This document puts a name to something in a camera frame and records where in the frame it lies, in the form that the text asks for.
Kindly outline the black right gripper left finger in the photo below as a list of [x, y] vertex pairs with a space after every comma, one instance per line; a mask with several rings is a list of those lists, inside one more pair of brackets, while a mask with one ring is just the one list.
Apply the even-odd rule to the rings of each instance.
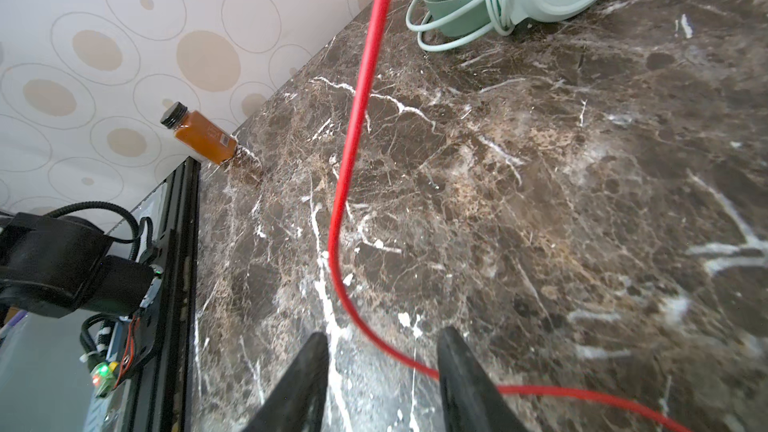
[[243, 431], [320, 431], [328, 371], [327, 336], [314, 332]]

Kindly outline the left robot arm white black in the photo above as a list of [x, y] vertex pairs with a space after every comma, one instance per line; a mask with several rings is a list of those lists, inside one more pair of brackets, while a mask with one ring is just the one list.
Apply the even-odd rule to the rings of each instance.
[[[113, 237], [75, 215], [91, 209], [121, 216], [131, 237]], [[145, 308], [161, 284], [160, 273], [138, 261], [140, 242], [151, 233], [149, 219], [100, 201], [3, 215], [1, 305], [53, 318], [79, 309], [128, 316]]]

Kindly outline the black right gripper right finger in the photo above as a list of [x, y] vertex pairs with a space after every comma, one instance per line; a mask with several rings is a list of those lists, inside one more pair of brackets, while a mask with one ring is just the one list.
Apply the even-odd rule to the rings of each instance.
[[447, 431], [527, 431], [452, 326], [439, 333], [437, 359]]

